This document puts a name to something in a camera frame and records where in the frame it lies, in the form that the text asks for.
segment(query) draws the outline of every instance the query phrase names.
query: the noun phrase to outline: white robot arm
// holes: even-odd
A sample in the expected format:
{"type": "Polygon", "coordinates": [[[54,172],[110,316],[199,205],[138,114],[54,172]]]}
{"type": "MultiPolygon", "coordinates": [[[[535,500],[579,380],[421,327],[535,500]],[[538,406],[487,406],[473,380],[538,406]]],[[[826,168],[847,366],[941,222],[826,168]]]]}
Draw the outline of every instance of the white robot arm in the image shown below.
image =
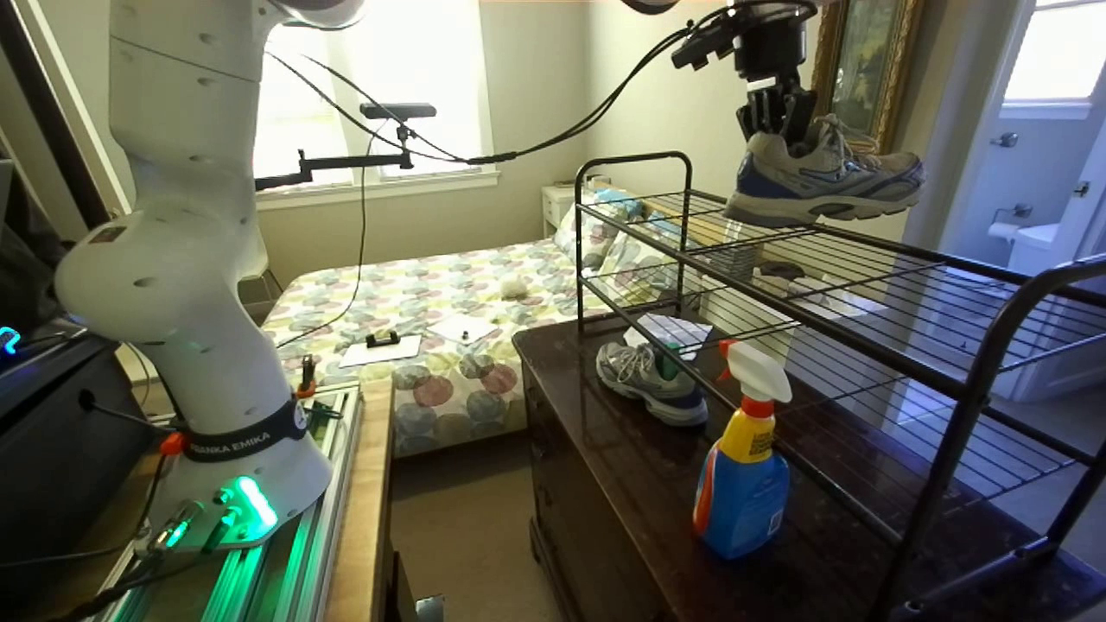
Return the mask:
{"type": "Polygon", "coordinates": [[[253,545],[328,488],[274,341],[239,304],[266,266],[253,206],[253,135],[266,33],[343,29],[363,0],[115,0],[110,130],[136,172],[136,213],[59,266],[61,304],[136,341],[183,422],[183,456],[151,526],[183,503],[223,515],[220,545],[253,545]]]}

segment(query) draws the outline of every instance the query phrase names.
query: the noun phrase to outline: black wire rack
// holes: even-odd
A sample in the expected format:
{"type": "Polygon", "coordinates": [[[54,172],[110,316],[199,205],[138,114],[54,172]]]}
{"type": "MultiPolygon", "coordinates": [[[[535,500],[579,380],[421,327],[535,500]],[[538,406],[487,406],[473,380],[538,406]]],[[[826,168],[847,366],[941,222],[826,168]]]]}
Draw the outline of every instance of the black wire rack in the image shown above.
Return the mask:
{"type": "Polygon", "coordinates": [[[727,408],[738,392],[727,380],[716,341],[700,341],[700,324],[788,363],[797,392],[780,412],[777,450],[890,541],[875,611],[916,611],[1055,554],[1102,484],[1102,440],[1094,450],[1070,445],[1040,422],[1001,412],[1001,399],[1022,399],[1034,374],[1045,377],[1057,361],[1106,361],[1106,260],[1017,275],[830,225],[738,225],[727,218],[727,202],[690,190],[690,158],[682,152],[591,158],[577,176],[577,234],[586,218],[652,252],[598,268],[585,268],[577,255],[579,327],[600,306],[656,347],[698,347],[700,351],[684,351],[684,370],[727,408]],[[682,190],[622,196],[646,206],[646,218],[625,218],[608,202],[585,205],[591,168],[640,161],[682,165],[682,190]],[[689,335],[678,335],[682,324],[665,324],[661,335],[646,323],[656,306],[690,318],[689,335]],[[855,456],[849,442],[826,445],[813,426],[826,412],[855,426],[857,445],[880,445],[877,484],[843,484],[847,471],[875,462],[855,456]],[[1083,479],[1047,531],[1007,541],[991,561],[902,598],[932,522],[1068,468],[1083,468],[1083,479]],[[905,490],[913,503],[887,500],[887,490],[905,490]]]}

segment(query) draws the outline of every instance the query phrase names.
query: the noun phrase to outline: shoe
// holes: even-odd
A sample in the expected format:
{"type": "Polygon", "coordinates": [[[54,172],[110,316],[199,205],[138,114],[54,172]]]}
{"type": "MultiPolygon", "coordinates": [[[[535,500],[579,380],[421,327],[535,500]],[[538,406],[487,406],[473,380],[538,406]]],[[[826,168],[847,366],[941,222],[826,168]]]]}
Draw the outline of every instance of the shoe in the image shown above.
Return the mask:
{"type": "Polygon", "coordinates": [[[780,135],[754,135],[727,213],[750,225],[865,222],[905,212],[919,187],[919,157],[859,157],[847,144],[840,126],[824,116],[813,121],[802,144],[788,144],[780,135]]]}
{"type": "Polygon", "coordinates": [[[678,370],[661,370],[665,356],[650,347],[605,341],[595,356],[598,380],[622,395],[646,400],[646,412],[674,429],[690,429],[707,422],[707,406],[698,385],[678,370]]]}

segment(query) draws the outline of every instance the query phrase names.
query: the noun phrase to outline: window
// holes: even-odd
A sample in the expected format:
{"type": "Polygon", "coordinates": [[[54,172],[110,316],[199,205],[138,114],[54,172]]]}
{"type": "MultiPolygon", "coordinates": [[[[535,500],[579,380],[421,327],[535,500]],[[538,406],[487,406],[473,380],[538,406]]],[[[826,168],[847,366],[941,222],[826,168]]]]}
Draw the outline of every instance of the window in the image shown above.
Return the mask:
{"type": "MultiPolygon", "coordinates": [[[[307,157],[355,157],[355,152],[396,152],[395,121],[366,121],[366,103],[337,76],[324,74],[311,58],[337,69],[359,89],[380,103],[432,103],[439,114],[409,121],[417,135],[455,157],[479,157],[487,139],[487,92],[482,92],[482,39],[479,0],[374,0],[359,25],[347,31],[277,29],[266,44],[264,89],[258,89],[258,130],[254,130],[254,176],[282,176],[296,168],[296,150],[307,157]],[[321,92],[371,126],[380,139],[363,135],[337,111],[330,111],[311,85],[303,85],[288,65],[303,74],[321,92]]],[[[424,141],[409,141],[415,168],[363,168],[366,183],[424,181],[442,172],[464,172],[470,165],[421,158],[435,157],[424,141]]],[[[319,187],[349,187],[359,168],[321,168],[319,187]]]]}
{"type": "Polygon", "coordinates": [[[1106,0],[1038,0],[1007,100],[1092,103],[1106,62],[1106,0]]]}

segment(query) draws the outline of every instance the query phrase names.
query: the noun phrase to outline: pillow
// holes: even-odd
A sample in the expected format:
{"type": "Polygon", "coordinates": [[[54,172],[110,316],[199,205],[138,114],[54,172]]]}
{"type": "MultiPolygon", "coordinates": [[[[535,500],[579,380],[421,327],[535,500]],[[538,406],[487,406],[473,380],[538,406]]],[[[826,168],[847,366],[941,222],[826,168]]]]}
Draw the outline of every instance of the pillow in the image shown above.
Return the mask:
{"type": "MultiPolygon", "coordinates": [[[[646,218],[646,205],[617,187],[595,187],[585,192],[585,205],[610,222],[622,222],[622,225],[646,218]]],[[[585,266],[598,268],[608,245],[616,243],[616,234],[617,234],[617,228],[585,213],[585,222],[579,222],[585,266]]],[[[564,212],[553,239],[564,252],[577,252],[577,206],[564,212]]]]}

